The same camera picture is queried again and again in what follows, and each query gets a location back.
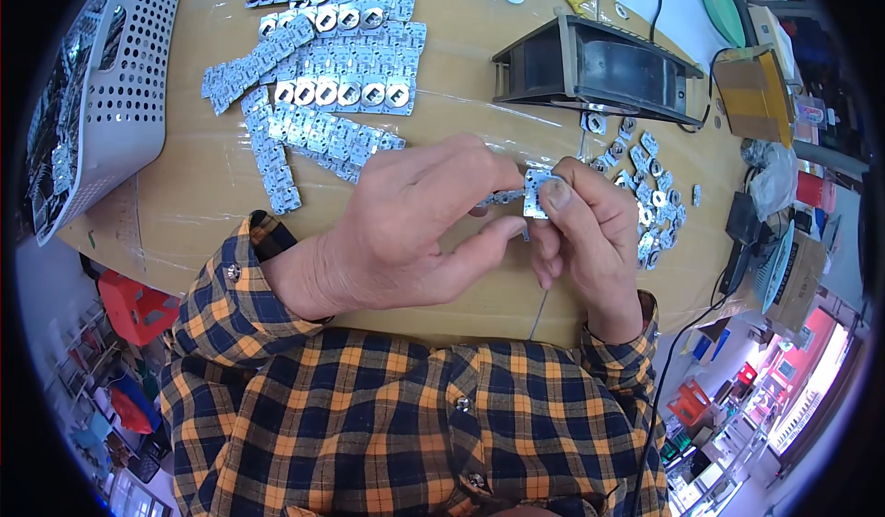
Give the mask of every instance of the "white plastic bag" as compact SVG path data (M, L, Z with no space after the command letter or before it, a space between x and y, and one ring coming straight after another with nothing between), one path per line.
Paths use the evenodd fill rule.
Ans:
M749 194L753 196L756 215L760 221L779 212L794 200L799 186L799 161L796 153L780 143L748 139L741 148L741 157L750 166L760 167L762 172L749 182Z

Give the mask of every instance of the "red plastic stool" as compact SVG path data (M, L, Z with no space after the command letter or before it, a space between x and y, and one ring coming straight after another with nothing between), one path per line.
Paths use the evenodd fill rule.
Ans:
M667 407L673 412L679 421L686 427L697 423L703 412L710 407L710 399L703 393L697 382L692 380L690 385L683 384L679 387L681 396L674 402L669 402Z
M749 365L749 363L744 362L741 371L737 374L737 380L743 382L747 386L750 386L758 376L759 373L756 371L756 369L753 369Z
M98 278L98 292L114 330L136 346L148 344L178 317L178 298L110 269Z

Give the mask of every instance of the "wooden table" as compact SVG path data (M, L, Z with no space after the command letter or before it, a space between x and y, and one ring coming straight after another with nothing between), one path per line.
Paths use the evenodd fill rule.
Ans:
M245 10L243 1L181 0L171 37L162 153L59 232L95 261L174 295L188 290L206 259L251 210L269 208L239 108L235 104L215 117L210 103L199 96L207 66L241 58L257 43L259 17L271 10ZM614 0L593 1L597 18L647 36L649 24L642 18L620 18ZM414 113L348 117L402 136L409 145L470 131L518 163L574 156L581 145L579 113L490 102L495 88L490 57L551 20L557 6L566 3L416 0L413 20L426 23L428 34ZM664 36L656 35L656 41L687 58ZM691 113L700 117L707 83L695 82L689 103ZM714 125L714 117L720 117L721 128ZM600 155L619 124L619 118L609 118L603 139L587 134L585 150ZM646 128L658 140L659 160L672 171L674 188L683 199L690 200L694 184L702 185L702 204L689 205L679 243L662 254L656 270L639 273L640 287L658 298L662 330L668 333L709 305L731 249L724 233L726 215L732 193L742 186L745 166L738 150L741 139L730 134L726 117L715 104L707 126L696 135L687 135L674 124L641 121L635 141ZM304 157L289 156L289 162L304 206L282 221L299 238L327 230L341 215L352 186ZM631 164L625 165L632 171ZM496 207L482 220L460 220L443 236L442 246L453 247L503 213L521 213L521 204ZM525 338L543 294L530 268L528 245L517 239L508 247L502 266L454 303L354 312L338 317L336 323L418 336L432 344L475 337ZM582 314L568 280L559 280L549 292L535 340L575 346Z

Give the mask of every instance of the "black cable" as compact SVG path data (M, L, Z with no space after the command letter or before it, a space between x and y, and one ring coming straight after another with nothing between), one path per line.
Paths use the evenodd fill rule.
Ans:
M716 283L714 284L714 291L710 294L710 301L712 302L714 299L714 295L716 294L716 290L719 287L719 283L722 281L722 277L725 276L725 269L722 270L718 279L716 279ZM697 323L700 323L701 320L710 314L710 312L714 312L719 310L723 305L725 305L725 301L728 300L731 295L735 293L735 290L731 290L728 294L725 294L720 301L711 304L709 308L703 313L701 313L700 317L687 324L682 330L679 331L679 334L676 334L676 338L673 339L673 344L670 346L670 351L667 353L667 362L664 363L664 368L661 370L661 378L658 382L658 391L655 393L654 403L651 405L651 421L649 423L649 435L645 440L645 446L643 447L643 456L639 459L639 470L636 475L636 487L633 490L633 509L629 513L629 517L636 517L639 511L639 494L640 490L643 488L643 473L645 471L645 465L648 462L649 453L651 452L651 444L654 441L655 437L655 421L657 421L658 415L658 404L661 399L661 392L663 391L664 386L664 378L667 378L667 369L670 368L670 360L673 358L673 350L676 348L676 345L679 344L679 339L685 331L692 328Z
M664 5L664 0L658 0L658 10L655 11L655 17L651 20L651 30L649 31L649 41L655 42L655 25L658 24L658 17L661 15L661 7Z
M714 101L714 64L716 63L716 58L719 57L719 54L722 52L729 50L731 48L720 48L716 50L714 54L714 58L710 60L710 80L708 81L710 84L707 87L707 109L703 111L703 119L701 119L701 126L697 128L697 130L687 129L685 125L681 123L677 123L676 126L680 128L683 133L688 133L689 135L693 135L703 129L703 126L707 124L707 118L710 117L710 104Z

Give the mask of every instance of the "yellow and navy plaid shirt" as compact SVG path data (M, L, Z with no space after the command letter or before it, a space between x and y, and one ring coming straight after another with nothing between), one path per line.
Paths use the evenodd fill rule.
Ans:
M184 297L162 374L185 515L624 515L649 431L657 308L628 345L444 350L300 320L259 263L295 244L253 213ZM656 420L656 443L663 427ZM669 514L657 452L642 515Z

